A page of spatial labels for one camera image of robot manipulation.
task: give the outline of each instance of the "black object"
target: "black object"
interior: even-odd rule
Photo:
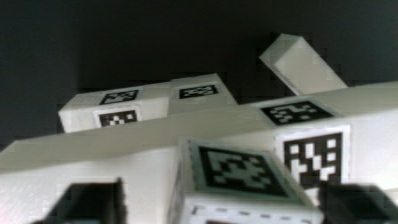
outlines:
[[[46,219],[36,224],[126,224],[123,183],[73,184]]]
[[[331,224],[398,223],[398,208],[375,185],[322,182],[318,198]]]

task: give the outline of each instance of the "dark background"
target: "dark background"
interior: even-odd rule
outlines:
[[[398,2],[0,1],[0,149],[62,133],[76,93],[219,72],[240,103],[291,93],[256,60],[302,35],[350,86],[398,77]]]

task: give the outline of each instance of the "white surface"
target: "white surface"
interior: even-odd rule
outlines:
[[[180,99],[181,89],[215,85],[219,94]],[[217,74],[203,75],[192,78],[174,79],[171,81],[171,106],[169,114],[187,113],[197,110],[213,109],[236,105],[236,101]]]
[[[259,59],[297,95],[347,88],[345,82],[300,36],[281,34]]]
[[[206,181],[201,178],[204,175],[203,169],[197,167],[201,164],[201,156],[197,155],[199,146],[265,156],[263,158],[267,158],[268,168],[288,194],[286,197],[265,193],[226,190],[208,186]],[[311,220],[311,223],[315,224],[322,223],[323,215],[311,205],[302,189],[272,152],[251,151],[247,148],[240,149],[213,141],[190,139],[181,144],[181,153],[183,196],[180,197],[185,199],[181,224],[206,224],[208,220],[245,224],[265,222],[275,224],[284,222],[286,224],[293,224],[302,222],[302,220]]]
[[[100,105],[108,93],[135,89],[140,90],[135,100]],[[139,121],[164,118],[169,110],[169,89],[171,83],[160,83],[76,94],[59,111],[66,133],[100,128],[98,114],[119,112],[132,108],[137,110]]]
[[[279,127],[256,107],[307,98],[332,110],[338,117]],[[91,181],[108,182],[124,176],[130,191],[135,191],[135,187],[146,188],[142,191],[153,190],[164,200],[171,189],[165,183],[171,183],[172,177],[169,179],[160,176],[155,182],[155,179],[142,178],[140,175],[144,173],[148,176],[148,166],[153,165],[156,166],[153,169],[158,169],[156,164],[164,164],[162,167],[167,167],[172,158],[169,154],[151,152],[146,157],[146,151],[171,149],[183,136],[220,140],[245,148],[274,150],[275,137],[283,134],[348,125],[352,163],[347,182],[375,183],[380,189],[398,188],[396,99],[398,82],[391,82],[16,141],[0,153],[0,216],[11,220],[9,224],[27,223],[28,220],[44,217],[46,210],[41,209],[50,207],[57,199],[52,192],[62,194],[78,175]],[[160,175],[172,175],[164,173],[167,170],[172,172],[172,166],[171,169],[158,171]],[[132,192],[140,200],[146,198],[142,191]],[[137,207],[128,208],[132,214],[135,214],[133,208],[142,212],[137,216],[140,218],[130,216],[132,223],[156,223],[155,217],[164,216],[167,210],[162,200],[156,201],[162,208],[156,204],[144,205],[151,207],[146,211]]]

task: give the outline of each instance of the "white cube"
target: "white cube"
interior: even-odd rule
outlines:
[[[272,152],[190,139],[181,154],[169,224],[322,223]]]
[[[78,94],[59,111],[66,132],[167,116],[171,83]]]
[[[217,74],[171,81],[169,114],[236,105]]]
[[[297,95],[347,88],[306,39],[283,34],[259,56]]]

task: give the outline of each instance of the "stacked blocks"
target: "stacked blocks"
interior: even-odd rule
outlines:
[[[66,133],[236,105],[217,74],[78,94],[59,111]]]
[[[272,152],[187,140],[181,153],[169,223],[322,223]]]

